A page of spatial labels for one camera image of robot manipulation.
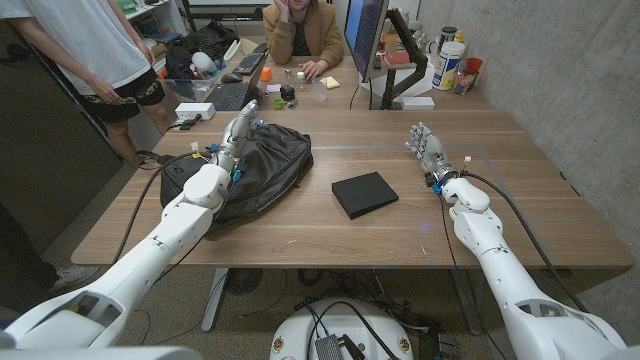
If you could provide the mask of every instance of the monitor stand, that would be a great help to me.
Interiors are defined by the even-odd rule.
[[[397,9],[387,10],[387,19],[391,20],[391,24],[398,32],[402,44],[409,53],[409,61],[416,64],[416,70],[406,79],[399,82],[398,85],[394,85],[396,69],[388,69],[387,83],[384,94],[382,94],[382,100],[372,102],[370,110],[401,110],[400,103],[393,102],[393,99],[407,91],[424,77],[427,71],[427,63],[429,62],[427,57],[418,50],[418,45],[413,41],[411,31],[409,31],[407,24],[402,19],[400,12]]]

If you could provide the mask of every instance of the wooden table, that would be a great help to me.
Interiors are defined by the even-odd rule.
[[[228,66],[223,71],[222,75],[218,78],[217,83],[221,82],[222,76],[230,73],[235,69],[236,65],[242,60],[242,56],[234,57]],[[269,84],[284,84],[285,69],[292,69],[293,75],[299,70],[298,64],[305,63],[309,60],[317,60],[317,57],[312,56],[297,56],[294,57],[288,64],[280,65],[272,59],[267,59],[265,66],[271,67],[273,77],[269,81],[260,81],[258,87],[261,90],[266,90]],[[386,68],[384,61],[381,70],[374,71],[373,78],[386,74]],[[353,62],[351,56],[345,56],[340,64],[327,70],[322,76],[333,76],[340,83],[340,87],[327,91],[328,98],[324,102],[316,102],[313,100],[313,88],[309,83],[305,89],[296,89],[296,99],[298,101],[305,101],[307,104],[306,109],[327,109],[334,110],[349,110],[349,103],[354,92],[359,88],[358,86],[358,71],[356,65]],[[250,81],[250,76],[244,77],[245,82]],[[421,96],[430,96],[436,104],[436,110],[493,110],[493,106],[485,99],[480,91],[470,91],[464,96],[456,95],[453,91],[440,91],[436,89],[429,90]],[[260,99],[258,105],[261,106],[262,111],[274,110],[273,99],[280,97],[280,93],[271,93],[268,98]],[[373,101],[380,100],[380,97],[373,94]],[[369,91],[366,89],[358,90],[355,95],[352,104],[353,110],[368,110],[369,109]]]
[[[329,99],[337,98],[330,93]],[[348,111],[330,101],[300,99],[295,110],[261,114],[267,123],[311,135],[315,165],[300,188],[253,220],[207,235],[184,265],[452,268],[438,197],[425,186],[419,161],[403,146],[409,140],[409,128],[419,121],[442,139],[455,167],[470,155],[469,171],[513,196],[557,267],[633,264],[626,247],[506,112]],[[179,154],[188,152],[192,141],[201,146],[217,143],[234,116],[235,112],[219,112],[191,131],[170,132],[154,151]],[[331,192],[331,183],[373,171],[382,175],[400,200],[349,220]],[[149,176],[142,170],[133,176],[76,249],[74,263],[109,264]],[[484,184],[470,181],[491,197],[492,209],[504,222],[507,243],[524,266],[544,267],[506,202]],[[125,252],[160,220],[159,186],[156,181],[144,200]],[[478,267],[475,257],[455,238],[448,215],[445,218],[457,265]]]

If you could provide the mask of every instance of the white robotic arm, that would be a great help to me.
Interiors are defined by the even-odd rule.
[[[15,349],[104,348],[117,342],[140,299],[171,259],[200,239],[224,204],[226,190],[257,116],[255,101],[232,120],[218,147],[218,164],[206,164],[164,208],[160,224],[95,282],[31,309],[0,342]]]
[[[449,164],[440,140],[422,123],[407,146],[427,173],[427,183],[453,204],[455,234],[476,256],[500,307],[520,360],[602,359],[626,345],[601,318],[561,304],[543,293],[502,237],[489,197]]]

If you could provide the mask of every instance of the table leg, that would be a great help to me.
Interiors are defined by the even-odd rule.
[[[482,321],[478,314],[478,308],[476,302],[473,299],[471,293],[471,285],[469,284],[469,278],[467,277],[466,270],[449,270],[453,283],[456,286],[456,292],[458,293],[458,299],[460,299],[460,305],[462,306],[462,312],[467,320],[467,330],[471,335],[482,334]]]
[[[202,317],[202,331],[210,332],[213,330],[216,314],[218,313],[218,308],[221,303],[222,291],[224,290],[224,280],[221,279],[227,275],[227,271],[229,271],[227,268],[216,269],[215,275],[213,276],[213,284],[211,284],[211,291],[209,292],[209,302]]]

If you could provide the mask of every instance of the orange cup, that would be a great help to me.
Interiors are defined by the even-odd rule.
[[[260,74],[260,80],[262,81],[269,81],[271,80],[272,77],[272,73],[271,73],[271,68],[270,67],[263,67],[262,68],[262,74]]]

